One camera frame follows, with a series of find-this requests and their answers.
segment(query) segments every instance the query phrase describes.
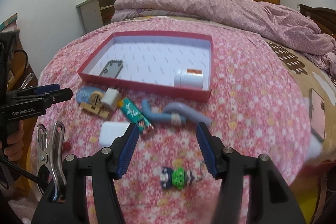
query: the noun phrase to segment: metal screw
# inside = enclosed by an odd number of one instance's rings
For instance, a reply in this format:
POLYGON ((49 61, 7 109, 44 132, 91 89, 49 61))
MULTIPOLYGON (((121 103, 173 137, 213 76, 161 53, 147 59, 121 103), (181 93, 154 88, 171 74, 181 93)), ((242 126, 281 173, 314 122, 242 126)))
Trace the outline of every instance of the metal screw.
POLYGON ((226 154, 231 154, 233 152, 233 149, 229 146, 224 147, 224 152, 226 154))
POLYGON ((269 156, 266 155, 266 154, 261 154, 260 155, 260 159, 263 160, 263 161, 268 161, 269 160, 269 156))
POLYGON ((111 148, 109 148, 109 147, 104 147, 104 148, 101 150, 101 152, 102 152, 103 154, 108 154, 108 153, 111 152, 111 148))
POLYGON ((74 160, 74 158, 75 158, 75 156, 74 156, 73 154, 70 154, 70 155, 68 155, 65 159, 66 159, 67 161, 72 161, 72 160, 74 160))

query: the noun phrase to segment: brown pattern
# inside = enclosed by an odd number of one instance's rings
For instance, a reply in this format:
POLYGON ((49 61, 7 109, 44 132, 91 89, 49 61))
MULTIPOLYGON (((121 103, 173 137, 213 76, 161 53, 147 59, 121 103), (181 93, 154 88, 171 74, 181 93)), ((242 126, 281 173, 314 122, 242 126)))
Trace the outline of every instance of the brown pattern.
POLYGON ((303 64, 300 60, 298 60, 297 56, 286 50, 284 47, 274 44, 270 41, 267 41, 267 44, 272 48, 272 50, 277 54, 282 62, 286 64, 286 66, 296 72, 296 74, 304 73, 308 75, 308 73, 303 69, 305 64, 303 64))

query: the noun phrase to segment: folded comforter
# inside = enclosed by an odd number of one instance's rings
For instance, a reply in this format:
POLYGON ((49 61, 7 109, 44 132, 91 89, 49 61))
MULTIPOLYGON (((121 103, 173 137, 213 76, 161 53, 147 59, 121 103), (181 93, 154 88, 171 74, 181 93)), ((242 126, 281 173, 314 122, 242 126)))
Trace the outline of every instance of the folded comforter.
POLYGON ((336 42, 310 18, 286 6, 253 0, 117 0, 115 16, 124 9, 157 9, 184 13, 260 34, 303 52, 321 69, 336 76, 336 42))

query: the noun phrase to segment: open cardboard box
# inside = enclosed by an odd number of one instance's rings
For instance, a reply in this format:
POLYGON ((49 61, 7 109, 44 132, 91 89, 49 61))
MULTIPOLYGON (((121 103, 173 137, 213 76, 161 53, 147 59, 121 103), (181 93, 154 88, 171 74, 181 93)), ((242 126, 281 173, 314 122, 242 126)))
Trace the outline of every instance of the open cardboard box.
POLYGON ((116 32, 77 71, 90 83, 207 102, 212 89, 213 43, 210 35, 174 31, 116 32), (99 76, 107 62, 123 60, 116 78, 99 76), (177 69, 203 71, 203 90, 174 87, 177 69))

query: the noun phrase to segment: bed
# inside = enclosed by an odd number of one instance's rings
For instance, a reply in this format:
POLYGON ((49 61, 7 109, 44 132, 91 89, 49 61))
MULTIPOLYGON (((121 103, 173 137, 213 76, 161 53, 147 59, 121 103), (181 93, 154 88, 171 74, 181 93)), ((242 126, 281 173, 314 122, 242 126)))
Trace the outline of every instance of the bed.
MULTIPOLYGON (((336 87, 333 63, 321 70, 310 60, 332 57, 334 39, 321 34, 308 18, 280 5, 252 0, 117 0, 113 23, 69 43, 46 66, 39 84, 59 83, 75 94, 85 85, 76 73, 87 57, 113 32, 172 30, 209 34, 214 43, 215 74, 208 103, 178 99, 213 119, 210 131, 243 155, 268 154, 288 184, 303 166, 332 162, 336 155, 336 87), (309 96, 324 99, 325 140, 310 131, 309 96)), ((176 98, 120 89, 140 106, 148 99, 157 110, 176 98)), ((77 157, 93 155, 103 120, 80 109, 75 98, 53 105, 38 123, 66 126, 65 141, 77 157)), ((125 121, 117 111, 112 121, 125 121)), ((31 171, 36 172, 36 133, 31 171)), ((163 191, 162 166, 196 170, 202 162, 195 126, 157 125, 149 140, 140 139, 127 174, 115 183, 127 224, 209 223, 220 181, 207 174, 193 187, 163 191)), ((92 186, 87 179, 90 223, 97 223, 92 186)), ((246 221, 248 178, 244 180, 241 223, 246 221)))

